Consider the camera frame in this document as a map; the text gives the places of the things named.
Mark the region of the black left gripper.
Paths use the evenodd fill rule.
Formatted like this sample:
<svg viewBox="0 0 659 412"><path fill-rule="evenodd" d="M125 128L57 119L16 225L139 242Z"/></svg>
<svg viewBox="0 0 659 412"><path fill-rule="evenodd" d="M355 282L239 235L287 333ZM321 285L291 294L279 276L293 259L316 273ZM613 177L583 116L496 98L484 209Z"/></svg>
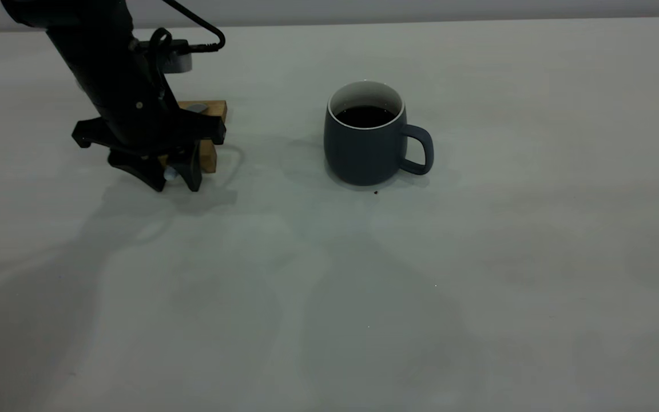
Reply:
<svg viewBox="0 0 659 412"><path fill-rule="evenodd" d="M55 27L50 41L89 97L99 116L80 121L73 138L82 148L99 144L113 149L108 164L162 192L166 179L155 157L172 149L173 169L188 188L202 182L200 141L223 144L227 128L217 116L181 109L165 78L174 60L190 60L204 45L173 39L160 28L150 41L131 32Z"/></svg>

